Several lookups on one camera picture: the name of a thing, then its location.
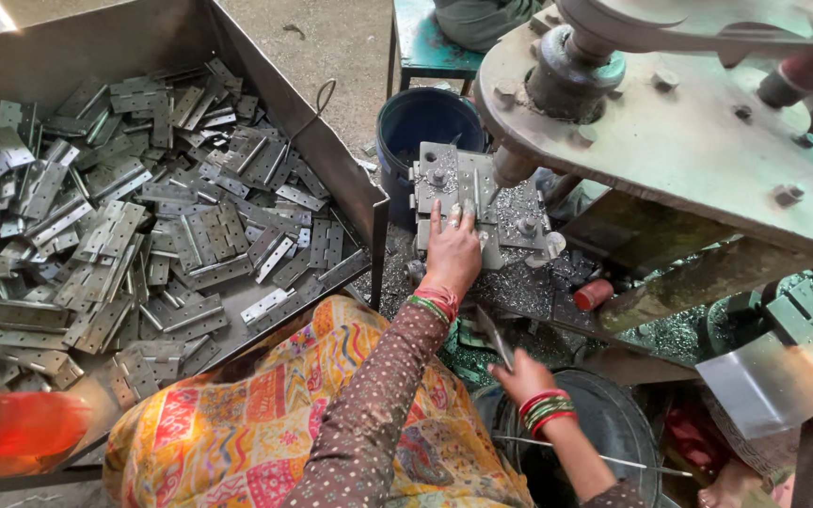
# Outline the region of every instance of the hand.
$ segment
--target hand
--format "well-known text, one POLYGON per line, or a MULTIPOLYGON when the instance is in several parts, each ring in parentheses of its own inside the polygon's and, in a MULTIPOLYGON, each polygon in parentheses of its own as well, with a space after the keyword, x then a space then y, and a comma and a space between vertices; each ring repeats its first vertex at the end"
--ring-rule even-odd
POLYGON ((522 348, 513 353, 513 374, 508 373, 503 365, 494 364, 488 364, 488 372, 501 382, 517 408, 538 393, 558 387, 548 367, 532 360, 522 348))
POLYGON ((445 230, 441 231, 441 200, 435 200, 431 226, 425 277, 419 287, 446 287, 460 302, 481 270, 475 209, 455 205, 447 217, 445 230))

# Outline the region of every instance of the blue bucket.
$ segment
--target blue bucket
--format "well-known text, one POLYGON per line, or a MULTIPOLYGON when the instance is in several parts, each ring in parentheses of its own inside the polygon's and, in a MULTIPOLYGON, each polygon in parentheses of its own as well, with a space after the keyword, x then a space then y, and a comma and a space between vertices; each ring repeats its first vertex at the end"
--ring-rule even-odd
POLYGON ((475 110, 452 92, 435 87, 404 90, 388 99, 378 111, 376 152, 381 163, 381 186, 391 198, 389 217, 394 224, 415 231, 415 214, 409 208, 413 185, 409 168, 419 157, 419 143, 451 143, 481 152, 485 134, 475 110))

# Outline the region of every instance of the green stool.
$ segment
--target green stool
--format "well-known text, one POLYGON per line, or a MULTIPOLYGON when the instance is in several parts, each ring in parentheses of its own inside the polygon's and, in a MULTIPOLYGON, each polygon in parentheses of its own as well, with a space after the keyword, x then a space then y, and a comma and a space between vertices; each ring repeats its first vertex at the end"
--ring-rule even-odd
POLYGON ((388 57, 388 97, 393 90, 394 55, 400 47, 400 90, 412 78, 463 79, 460 95, 469 93, 483 53, 471 52, 451 42, 435 21, 433 0, 394 0, 391 16, 391 49, 388 57))

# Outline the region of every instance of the woman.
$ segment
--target woman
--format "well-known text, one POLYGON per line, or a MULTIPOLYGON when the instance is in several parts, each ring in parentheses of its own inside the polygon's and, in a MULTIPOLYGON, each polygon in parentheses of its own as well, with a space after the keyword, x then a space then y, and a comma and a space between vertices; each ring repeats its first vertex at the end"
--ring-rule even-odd
MULTIPOLYGON (((427 275, 390 325, 333 296, 259 361, 245 355, 129 411, 109 438, 112 496, 126 506, 532 506, 435 358, 481 266, 473 207, 464 209, 442 230, 435 202, 427 275)), ((489 368, 554 445, 585 506, 643 505, 543 365, 517 350, 514 374, 489 368)))

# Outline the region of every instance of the wire handle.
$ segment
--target wire handle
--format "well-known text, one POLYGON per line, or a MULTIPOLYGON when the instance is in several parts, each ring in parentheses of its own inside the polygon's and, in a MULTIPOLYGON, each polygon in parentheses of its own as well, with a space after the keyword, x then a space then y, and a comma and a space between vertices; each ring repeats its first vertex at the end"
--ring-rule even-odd
POLYGON ((294 132, 294 135, 290 136, 287 139, 287 143, 284 147, 284 161, 287 161, 287 154, 290 152, 291 144, 294 144, 294 139, 300 135, 300 132, 303 132, 304 129, 310 126, 312 122, 322 116, 322 111, 328 106, 328 102, 332 100, 332 96, 334 95, 334 88, 338 85, 338 81, 335 78, 328 79, 325 81, 322 86, 319 87, 319 92, 315 94, 315 116, 312 117, 308 122, 303 124, 297 132, 294 132), (329 88, 328 94, 325 96, 324 102, 322 102, 322 92, 325 91, 325 88, 329 88))

